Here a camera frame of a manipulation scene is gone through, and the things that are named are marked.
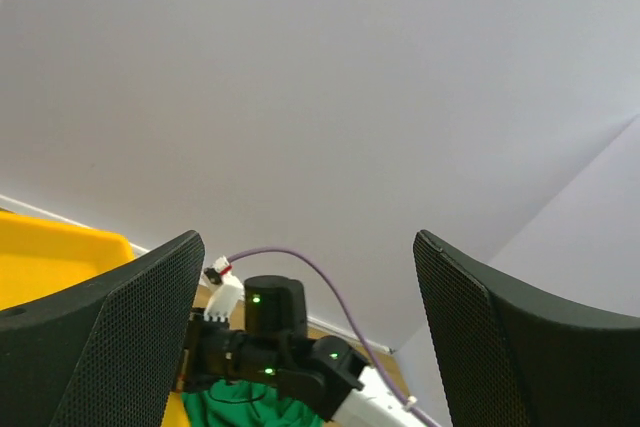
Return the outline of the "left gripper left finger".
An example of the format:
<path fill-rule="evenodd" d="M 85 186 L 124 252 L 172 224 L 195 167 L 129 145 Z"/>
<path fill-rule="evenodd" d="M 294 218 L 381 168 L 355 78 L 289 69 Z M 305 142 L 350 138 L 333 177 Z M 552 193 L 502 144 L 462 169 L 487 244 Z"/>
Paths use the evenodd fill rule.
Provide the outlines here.
<path fill-rule="evenodd" d="M 161 425 L 204 254 L 201 236 L 187 231 L 2 310 L 2 425 Z"/>

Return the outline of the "yellow plastic tray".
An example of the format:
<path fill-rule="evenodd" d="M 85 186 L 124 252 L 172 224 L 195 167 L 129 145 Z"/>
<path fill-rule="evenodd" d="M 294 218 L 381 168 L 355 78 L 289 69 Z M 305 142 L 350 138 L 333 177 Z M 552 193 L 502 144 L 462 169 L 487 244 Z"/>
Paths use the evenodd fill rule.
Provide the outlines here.
<path fill-rule="evenodd" d="M 138 257 L 119 234 L 5 213 L 1 217 L 1 312 L 78 285 Z M 171 388 L 159 426 L 187 422 L 181 397 Z"/>

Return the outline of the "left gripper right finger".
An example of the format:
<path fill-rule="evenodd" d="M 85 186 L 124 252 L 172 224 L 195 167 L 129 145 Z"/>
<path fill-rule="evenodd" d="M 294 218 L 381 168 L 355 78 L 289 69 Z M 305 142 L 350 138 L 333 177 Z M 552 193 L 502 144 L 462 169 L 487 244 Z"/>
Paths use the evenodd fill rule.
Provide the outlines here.
<path fill-rule="evenodd" d="M 413 255 L 453 425 L 638 425 L 638 318 L 545 292 L 427 230 Z"/>

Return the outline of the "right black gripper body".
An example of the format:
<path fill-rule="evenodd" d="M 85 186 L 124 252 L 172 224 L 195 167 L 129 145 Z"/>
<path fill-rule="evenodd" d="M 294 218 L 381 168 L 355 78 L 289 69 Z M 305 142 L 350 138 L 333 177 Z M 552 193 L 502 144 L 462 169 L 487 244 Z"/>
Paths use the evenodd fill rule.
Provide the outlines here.
<path fill-rule="evenodd" d="M 228 321 L 206 320 L 203 309 L 192 309 L 172 391 L 196 393 L 220 380 L 227 384 L 249 380 L 242 370 L 248 340 L 245 331 L 231 329 Z"/>

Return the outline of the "green t shirt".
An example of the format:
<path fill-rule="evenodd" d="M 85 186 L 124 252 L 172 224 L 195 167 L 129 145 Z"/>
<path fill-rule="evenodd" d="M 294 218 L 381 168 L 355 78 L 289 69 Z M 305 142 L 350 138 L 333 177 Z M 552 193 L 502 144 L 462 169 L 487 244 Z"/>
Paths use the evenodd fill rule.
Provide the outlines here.
<path fill-rule="evenodd" d="M 184 393 L 182 402 L 191 426 L 320 427 L 325 425 L 304 403 L 278 397 L 275 388 L 239 381 L 216 382 L 210 389 Z"/>

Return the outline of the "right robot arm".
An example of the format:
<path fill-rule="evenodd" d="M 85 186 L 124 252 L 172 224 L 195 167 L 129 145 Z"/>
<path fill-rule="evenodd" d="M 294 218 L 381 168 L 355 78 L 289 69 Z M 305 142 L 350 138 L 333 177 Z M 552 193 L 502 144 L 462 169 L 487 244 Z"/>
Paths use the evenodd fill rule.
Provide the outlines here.
<path fill-rule="evenodd" d="M 189 315 L 175 394 L 203 392 L 218 380 L 250 381 L 342 426 L 419 425 L 360 351 L 339 337 L 309 337 L 300 282 L 241 282 L 231 272 L 203 280 L 212 295 Z"/>

